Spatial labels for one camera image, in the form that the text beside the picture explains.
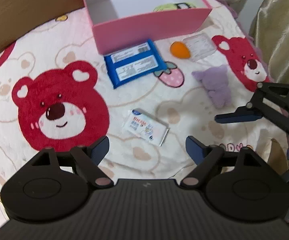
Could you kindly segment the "purple plush toy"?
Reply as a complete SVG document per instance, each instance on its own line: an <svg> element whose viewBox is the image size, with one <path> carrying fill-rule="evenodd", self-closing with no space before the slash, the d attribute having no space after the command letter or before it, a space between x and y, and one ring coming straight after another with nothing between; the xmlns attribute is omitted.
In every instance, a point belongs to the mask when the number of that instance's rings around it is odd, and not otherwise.
<svg viewBox="0 0 289 240"><path fill-rule="evenodd" d="M228 65L194 71L192 76L201 83L208 97L217 109L231 104L231 89L228 80Z"/></svg>

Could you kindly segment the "white tissue pack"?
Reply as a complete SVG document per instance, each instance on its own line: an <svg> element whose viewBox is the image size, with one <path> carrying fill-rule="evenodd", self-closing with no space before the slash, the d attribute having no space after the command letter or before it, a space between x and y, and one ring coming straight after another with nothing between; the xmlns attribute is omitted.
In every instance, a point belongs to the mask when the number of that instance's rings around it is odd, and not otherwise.
<svg viewBox="0 0 289 240"><path fill-rule="evenodd" d="M123 129L154 146L161 146L169 131L166 124L139 108L129 111Z"/></svg>

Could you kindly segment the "clear plastic floss box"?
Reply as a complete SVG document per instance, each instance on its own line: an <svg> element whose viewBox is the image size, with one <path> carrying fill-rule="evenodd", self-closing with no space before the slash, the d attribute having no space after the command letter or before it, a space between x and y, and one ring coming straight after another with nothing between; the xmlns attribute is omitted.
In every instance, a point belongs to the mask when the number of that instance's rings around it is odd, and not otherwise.
<svg viewBox="0 0 289 240"><path fill-rule="evenodd" d="M197 34L183 39L183 43L190 51L190 60L197 62L212 55L217 47L205 33Z"/></svg>

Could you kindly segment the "orange makeup sponge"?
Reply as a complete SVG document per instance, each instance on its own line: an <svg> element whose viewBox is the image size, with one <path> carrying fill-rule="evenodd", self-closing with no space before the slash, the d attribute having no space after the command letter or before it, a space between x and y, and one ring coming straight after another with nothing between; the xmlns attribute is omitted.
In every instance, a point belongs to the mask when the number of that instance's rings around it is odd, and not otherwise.
<svg viewBox="0 0 289 240"><path fill-rule="evenodd" d="M179 59L189 59L191 57L189 49L183 42L173 42L170 46L170 52Z"/></svg>

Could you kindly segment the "blue wet wipes pack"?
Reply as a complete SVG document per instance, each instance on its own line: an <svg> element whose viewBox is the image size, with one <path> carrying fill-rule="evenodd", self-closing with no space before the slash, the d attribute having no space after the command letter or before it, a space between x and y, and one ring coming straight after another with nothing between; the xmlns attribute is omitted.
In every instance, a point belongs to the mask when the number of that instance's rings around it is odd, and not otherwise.
<svg viewBox="0 0 289 240"><path fill-rule="evenodd" d="M107 74L116 89L167 65L152 40L104 56Z"/></svg>

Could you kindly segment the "green yarn ball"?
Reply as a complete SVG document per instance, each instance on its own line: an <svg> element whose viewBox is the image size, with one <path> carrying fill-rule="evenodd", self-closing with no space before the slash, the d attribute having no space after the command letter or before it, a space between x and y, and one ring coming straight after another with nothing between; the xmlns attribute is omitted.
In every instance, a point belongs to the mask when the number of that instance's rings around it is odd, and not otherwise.
<svg viewBox="0 0 289 240"><path fill-rule="evenodd" d="M181 3L167 3L162 4L154 8L153 12L159 12L159 11L168 11L168 10L180 10L180 9L192 9L196 8L196 6L193 3L189 2L181 2Z"/></svg>

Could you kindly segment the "gold satin curtain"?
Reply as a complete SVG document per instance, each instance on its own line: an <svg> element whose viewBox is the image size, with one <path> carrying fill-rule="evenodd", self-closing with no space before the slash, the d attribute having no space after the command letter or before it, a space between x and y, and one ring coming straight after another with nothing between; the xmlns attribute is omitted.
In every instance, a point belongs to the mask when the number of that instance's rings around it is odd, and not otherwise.
<svg viewBox="0 0 289 240"><path fill-rule="evenodd" d="M259 7L251 36L262 50L271 77L289 84L289 0L264 0Z"/></svg>

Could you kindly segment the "pink cardboard box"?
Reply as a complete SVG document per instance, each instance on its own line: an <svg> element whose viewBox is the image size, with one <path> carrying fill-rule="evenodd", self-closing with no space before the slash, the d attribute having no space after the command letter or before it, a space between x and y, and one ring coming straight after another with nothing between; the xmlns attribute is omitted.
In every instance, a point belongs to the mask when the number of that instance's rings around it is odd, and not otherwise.
<svg viewBox="0 0 289 240"><path fill-rule="evenodd" d="M105 55L148 39L194 33L212 11L207 0L83 0L97 50ZM196 8L153 12L167 3L193 3Z"/></svg>

